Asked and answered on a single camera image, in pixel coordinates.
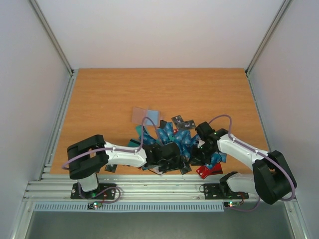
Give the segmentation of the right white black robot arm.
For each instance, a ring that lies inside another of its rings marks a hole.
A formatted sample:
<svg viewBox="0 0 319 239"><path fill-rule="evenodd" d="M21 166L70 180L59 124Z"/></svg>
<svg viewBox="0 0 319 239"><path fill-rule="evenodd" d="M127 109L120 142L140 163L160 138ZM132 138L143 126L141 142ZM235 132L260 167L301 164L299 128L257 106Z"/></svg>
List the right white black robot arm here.
<svg viewBox="0 0 319 239"><path fill-rule="evenodd" d="M216 164L224 153L252 171L251 174L233 171L220 178L220 192L224 197L229 198L236 193L255 194L270 205L295 197L297 182L281 152L255 148L226 129L214 130L206 121L199 124L195 131L200 140L192 149L190 159L193 163Z"/></svg>

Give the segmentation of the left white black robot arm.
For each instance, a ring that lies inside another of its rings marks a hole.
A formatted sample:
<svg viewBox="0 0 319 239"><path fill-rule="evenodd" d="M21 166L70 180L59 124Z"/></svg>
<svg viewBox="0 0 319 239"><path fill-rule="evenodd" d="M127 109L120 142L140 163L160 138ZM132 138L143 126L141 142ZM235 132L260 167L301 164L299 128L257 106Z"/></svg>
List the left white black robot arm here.
<svg viewBox="0 0 319 239"><path fill-rule="evenodd" d="M89 137L67 148L68 161L62 168L70 179L77 181L81 199L95 199L104 193L97 173L103 166L125 165L134 168L158 169L160 173L179 170L187 161L175 142L159 145L141 137L139 146L128 147L104 141L100 134Z"/></svg>

